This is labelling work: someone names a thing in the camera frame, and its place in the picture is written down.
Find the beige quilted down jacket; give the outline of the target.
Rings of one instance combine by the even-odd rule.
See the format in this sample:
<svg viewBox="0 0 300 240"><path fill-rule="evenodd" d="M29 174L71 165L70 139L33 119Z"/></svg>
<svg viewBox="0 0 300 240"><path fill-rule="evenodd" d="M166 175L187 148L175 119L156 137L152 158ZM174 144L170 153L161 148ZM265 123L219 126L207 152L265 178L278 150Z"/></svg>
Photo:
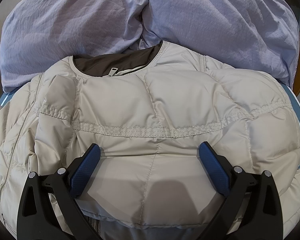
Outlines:
<svg viewBox="0 0 300 240"><path fill-rule="evenodd" d="M106 239L192 239L223 197L198 148L270 171L287 235L300 219L300 121L270 74L170 42L129 54L68 56L0 106L0 221L17 233L30 172L101 160L78 199Z"/></svg>

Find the right lavender pillow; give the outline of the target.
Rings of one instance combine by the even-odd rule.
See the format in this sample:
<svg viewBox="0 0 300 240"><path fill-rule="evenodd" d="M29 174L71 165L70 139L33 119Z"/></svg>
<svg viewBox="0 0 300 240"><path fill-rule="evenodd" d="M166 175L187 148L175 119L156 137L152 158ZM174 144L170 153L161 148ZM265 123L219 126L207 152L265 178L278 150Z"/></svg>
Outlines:
<svg viewBox="0 0 300 240"><path fill-rule="evenodd" d="M299 57L299 25L285 0L148 0L142 41L168 41L288 86Z"/></svg>

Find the lavender pillow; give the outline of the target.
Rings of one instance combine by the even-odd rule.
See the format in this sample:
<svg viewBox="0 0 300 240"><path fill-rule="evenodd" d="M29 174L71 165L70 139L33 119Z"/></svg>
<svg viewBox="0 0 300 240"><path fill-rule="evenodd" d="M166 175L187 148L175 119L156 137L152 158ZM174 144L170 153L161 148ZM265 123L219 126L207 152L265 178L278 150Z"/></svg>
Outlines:
<svg viewBox="0 0 300 240"><path fill-rule="evenodd" d="M148 0L21 0L0 40L3 91L9 93L71 55L98 56L143 47Z"/></svg>
<svg viewBox="0 0 300 240"><path fill-rule="evenodd" d="M299 57L299 25L285 0L148 0L142 41L168 41L288 86Z"/></svg>

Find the left lavender pillow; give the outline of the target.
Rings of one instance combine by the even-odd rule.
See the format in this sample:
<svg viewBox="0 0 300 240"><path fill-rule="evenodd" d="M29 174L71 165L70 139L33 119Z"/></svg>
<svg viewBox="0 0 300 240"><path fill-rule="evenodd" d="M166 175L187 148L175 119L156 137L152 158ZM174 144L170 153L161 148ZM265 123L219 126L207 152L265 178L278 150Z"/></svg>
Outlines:
<svg viewBox="0 0 300 240"><path fill-rule="evenodd" d="M71 55L98 56L143 47L148 0L21 0L0 40L3 91L9 93Z"/></svg>

